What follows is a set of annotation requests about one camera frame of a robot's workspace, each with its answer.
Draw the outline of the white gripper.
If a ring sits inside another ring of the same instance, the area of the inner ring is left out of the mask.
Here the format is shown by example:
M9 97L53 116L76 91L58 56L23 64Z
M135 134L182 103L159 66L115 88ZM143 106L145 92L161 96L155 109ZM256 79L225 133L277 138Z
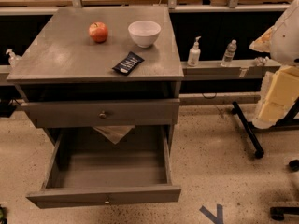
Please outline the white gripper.
M269 53L272 31L272 27L268 28L249 48ZM275 73L266 72L260 96L252 124L258 129L267 129L283 119L299 97L299 68L282 65Z

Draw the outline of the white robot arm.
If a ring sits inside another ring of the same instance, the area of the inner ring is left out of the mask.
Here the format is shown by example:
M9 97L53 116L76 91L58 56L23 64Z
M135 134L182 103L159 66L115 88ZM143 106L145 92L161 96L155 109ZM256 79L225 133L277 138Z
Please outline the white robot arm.
M267 129L286 117L299 98L299 0L290 6L262 36L253 41L250 49L269 52L270 58L281 67L267 72L252 120L254 127Z

